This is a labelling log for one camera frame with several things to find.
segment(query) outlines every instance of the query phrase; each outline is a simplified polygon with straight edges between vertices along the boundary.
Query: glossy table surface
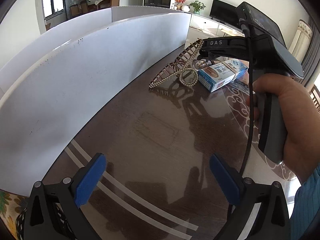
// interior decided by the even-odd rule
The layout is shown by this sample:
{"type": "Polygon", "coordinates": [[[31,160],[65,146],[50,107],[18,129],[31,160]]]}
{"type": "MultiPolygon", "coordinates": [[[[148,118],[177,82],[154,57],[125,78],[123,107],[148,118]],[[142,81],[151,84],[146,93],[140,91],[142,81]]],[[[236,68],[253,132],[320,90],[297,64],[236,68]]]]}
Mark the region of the glossy table surface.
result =
{"type": "MultiPolygon", "coordinates": [[[[157,62],[109,101],[75,136],[44,178],[72,177],[95,153],[108,161],[83,213],[102,239],[213,239],[228,203],[209,169],[219,153],[238,171],[247,143],[244,93],[226,85],[209,93],[199,82],[150,80],[182,48],[157,62]]],[[[258,183],[293,174],[257,151],[257,130],[245,173],[258,183]]]]}

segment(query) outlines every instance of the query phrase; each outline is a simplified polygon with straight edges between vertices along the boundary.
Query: white partition board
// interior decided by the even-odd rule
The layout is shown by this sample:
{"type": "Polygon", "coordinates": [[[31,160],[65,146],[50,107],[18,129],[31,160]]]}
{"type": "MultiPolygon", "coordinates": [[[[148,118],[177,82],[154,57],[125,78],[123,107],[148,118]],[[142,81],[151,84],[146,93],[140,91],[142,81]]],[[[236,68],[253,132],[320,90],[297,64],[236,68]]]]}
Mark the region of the white partition board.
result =
{"type": "Polygon", "coordinates": [[[112,22],[120,21],[137,16],[162,14],[162,13],[185,13],[183,11],[172,10],[153,6],[118,6],[112,7],[112,22]]]}
{"type": "Polygon", "coordinates": [[[81,15],[48,30],[0,69],[0,88],[5,93],[29,67],[58,46],[111,23],[111,8],[107,8],[81,15]]]}
{"type": "Polygon", "coordinates": [[[0,188],[29,195],[111,98],[185,43],[190,16],[169,13],[115,22],[67,42],[20,76],[0,99],[0,188]],[[112,48],[99,52],[97,45],[108,40],[112,48]]]}

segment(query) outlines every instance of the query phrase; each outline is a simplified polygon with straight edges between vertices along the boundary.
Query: blue striped sleeve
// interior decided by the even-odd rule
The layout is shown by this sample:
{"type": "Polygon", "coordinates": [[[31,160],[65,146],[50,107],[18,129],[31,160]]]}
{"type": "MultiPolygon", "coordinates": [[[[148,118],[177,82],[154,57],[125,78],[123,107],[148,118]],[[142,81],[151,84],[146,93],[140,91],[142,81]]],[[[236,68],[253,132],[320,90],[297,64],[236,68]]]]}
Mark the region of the blue striped sleeve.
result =
{"type": "Polygon", "coordinates": [[[320,207],[320,163],[297,190],[290,218],[291,240],[298,240],[307,230],[320,207]]]}

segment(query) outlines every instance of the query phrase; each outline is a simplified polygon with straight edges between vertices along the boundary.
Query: human hand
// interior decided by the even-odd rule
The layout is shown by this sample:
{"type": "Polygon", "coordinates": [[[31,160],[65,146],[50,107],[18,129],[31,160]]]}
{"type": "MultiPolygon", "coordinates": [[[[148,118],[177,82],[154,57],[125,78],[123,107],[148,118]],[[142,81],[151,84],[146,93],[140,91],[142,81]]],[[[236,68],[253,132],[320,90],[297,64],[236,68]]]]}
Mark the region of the human hand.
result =
{"type": "MultiPolygon", "coordinates": [[[[303,184],[320,162],[320,115],[308,91],[292,78],[278,74],[261,76],[253,83],[253,90],[278,96],[288,131],[284,144],[284,164],[303,184]]],[[[259,110],[255,105],[254,119],[258,117],[259,110]]]]}

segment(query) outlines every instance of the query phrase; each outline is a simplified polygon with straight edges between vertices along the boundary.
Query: tv stand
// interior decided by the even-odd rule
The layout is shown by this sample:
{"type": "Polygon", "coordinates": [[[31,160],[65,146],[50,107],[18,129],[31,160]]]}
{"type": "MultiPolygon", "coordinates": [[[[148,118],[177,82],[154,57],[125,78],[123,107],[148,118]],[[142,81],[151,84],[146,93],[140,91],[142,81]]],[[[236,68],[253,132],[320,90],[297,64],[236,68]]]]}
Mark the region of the tv stand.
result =
{"type": "Polygon", "coordinates": [[[221,20],[213,17],[205,17],[198,14],[192,14],[190,27],[200,30],[204,33],[212,33],[218,37],[224,36],[244,36],[242,30],[231,26],[221,20]]]}

